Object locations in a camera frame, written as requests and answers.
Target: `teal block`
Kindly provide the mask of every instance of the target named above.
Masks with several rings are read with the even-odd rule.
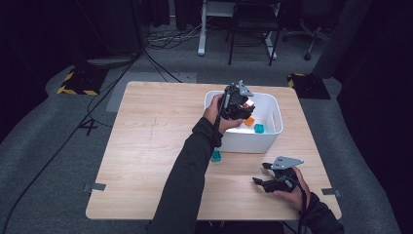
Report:
[[[254,130],[256,134],[262,134],[264,133],[264,125],[256,124]]]
[[[221,161],[221,153],[218,150],[214,150],[212,152],[212,156],[210,157],[210,161],[212,163],[220,162]]]

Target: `orange object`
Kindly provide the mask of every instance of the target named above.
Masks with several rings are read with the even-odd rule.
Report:
[[[255,119],[252,118],[252,116],[249,116],[249,118],[244,120],[244,124],[251,127],[255,122]]]

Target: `table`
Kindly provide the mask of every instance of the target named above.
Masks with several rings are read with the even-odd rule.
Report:
[[[225,85],[129,82],[86,210],[92,219],[152,219],[171,167],[184,140],[204,113],[205,94]],[[290,220],[298,218],[285,201],[267,194],[252,177],[270,179],[261,169],[277,156],[303,159],[298,166],[312,191],[341,216],[319,152],[294,90],[248,86],[274,96],[283,131],[265,154],[222,153],[210,163],[198,219]]]
[[[203,10],[201,16],[201,35],[200,44],[198,46],[198,56],[204,56],[206,54],[207,43],[207,17],[228,17],[233,14],[235,2],[215,2],[210,0],[203,0]],[[271,56],[273,52],[273,43],[271,42],[271,32],[265,39],[265,45],[267,47],[268,55]],[[274,53],[273,60],[277,58],[277,53]]]

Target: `wheel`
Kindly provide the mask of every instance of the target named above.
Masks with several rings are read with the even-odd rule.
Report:
[[[305,56],[304,56],[304,60],[310,60],[311,59],[311,54],[306,54]]]

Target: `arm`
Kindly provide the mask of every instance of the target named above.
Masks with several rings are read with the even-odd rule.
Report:
[[[331,209],[325,203],[322,203],[315,193],[310,192],[310,188],[304,181],[300,170],[293,169],[307,194],[307,210],[302,216],[303,225],[309,227],[314,234],[344,233],[343,225],[335,218]],[[274,191],[274,195],[288,201],[295,210],[301,211],[303,201],[298,186],[291,193]]]
[[[218,95],[213,98],[204,117],[185,140],[170,171],[148,234],[194,233],[204,191],[205,173],[213,150],[213,123],[221,97],[222,95]],[[243,120],[221,118],[218,136],[222,137],[226,130],[238,127],[242,122]]]
[[[337,221],[333,212],[314,193],[311,193],[303,224],[308,226],[314,234],[344,233],[343,225]]]

